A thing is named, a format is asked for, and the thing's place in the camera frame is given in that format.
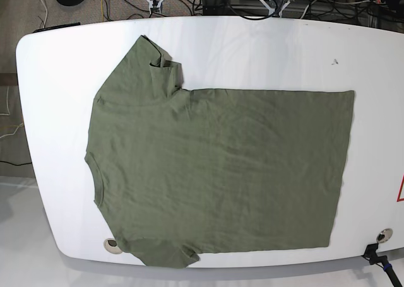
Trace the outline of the olive green T-shirt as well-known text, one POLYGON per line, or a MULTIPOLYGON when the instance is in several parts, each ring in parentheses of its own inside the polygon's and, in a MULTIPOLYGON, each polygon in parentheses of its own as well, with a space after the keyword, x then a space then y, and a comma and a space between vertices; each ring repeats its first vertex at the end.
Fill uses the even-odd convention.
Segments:
POLYGON ((85 161, 118 247, 153 267, 330 244, 355 93, 186 90, 140 36, 93 99, 85 161))

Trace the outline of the left silver table grommet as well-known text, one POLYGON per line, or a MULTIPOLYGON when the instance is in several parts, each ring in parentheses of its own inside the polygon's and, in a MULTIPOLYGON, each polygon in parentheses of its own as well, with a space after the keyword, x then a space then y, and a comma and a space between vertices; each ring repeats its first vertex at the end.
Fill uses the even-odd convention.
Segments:
POLYGON ((113 238, 107 238, 104 240, 104 249, 111 254, 122 254, 122 250, 119 248, 116 240, 113 238))

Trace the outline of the silver table grommet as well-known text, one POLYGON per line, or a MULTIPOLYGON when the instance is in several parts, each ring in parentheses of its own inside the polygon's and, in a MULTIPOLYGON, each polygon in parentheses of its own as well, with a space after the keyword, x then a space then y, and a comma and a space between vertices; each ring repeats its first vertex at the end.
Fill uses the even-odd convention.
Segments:
POLYGON ((122 250, 119 248, 116 240, 113 238, 107 238, 104 240, 104 249, 111 254, 122 254, 122 250))
POLYGON ((393 230, 391 228, 386 228, 378 234, 378 236, 376 238, 376 242, 385 243, 392 237, 392 235, 393 235, 393 230))

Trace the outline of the black flat bar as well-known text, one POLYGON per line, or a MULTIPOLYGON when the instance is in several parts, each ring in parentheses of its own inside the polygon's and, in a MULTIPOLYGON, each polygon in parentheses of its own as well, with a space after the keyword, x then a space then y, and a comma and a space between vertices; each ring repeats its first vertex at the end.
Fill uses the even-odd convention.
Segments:
POLYGON ((33 33, 46 32, 46 31, 50 31, 50 30, 58 30, 58 29, 62 29, 62 28, 68 28, 68 27, 80 26, 80 25, 81 25, 80 22, 76 22, 76 23, 68 23, 68 24, 62 24, 62 25, 56 25, 56 26, 48 26, 45 28, 38 28, 38 29, 34 30, 33 33))

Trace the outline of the red warning triangle sticker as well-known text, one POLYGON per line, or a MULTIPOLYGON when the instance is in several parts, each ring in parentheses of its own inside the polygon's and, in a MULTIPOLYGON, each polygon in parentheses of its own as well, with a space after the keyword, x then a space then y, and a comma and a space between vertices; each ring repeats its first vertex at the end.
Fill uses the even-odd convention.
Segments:
POLYGON ((403 198, 403 184, 404 184, 404 177, 401 180, 400 190, 398 192, 398 197, 397 197, 397 200, 396 200, 397 202, 404 201, 404 198, 403 198))

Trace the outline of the right silver table grommet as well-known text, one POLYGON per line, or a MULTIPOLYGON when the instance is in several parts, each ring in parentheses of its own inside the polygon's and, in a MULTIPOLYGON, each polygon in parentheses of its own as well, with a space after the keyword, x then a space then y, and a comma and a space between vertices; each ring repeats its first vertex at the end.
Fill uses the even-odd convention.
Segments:
POLYGON ((378 236, 376 238, 376 242, 385 243, 392 237, 392 235, 393 235, 393 230, 391 228, 386 228, 378 234, 378 236))

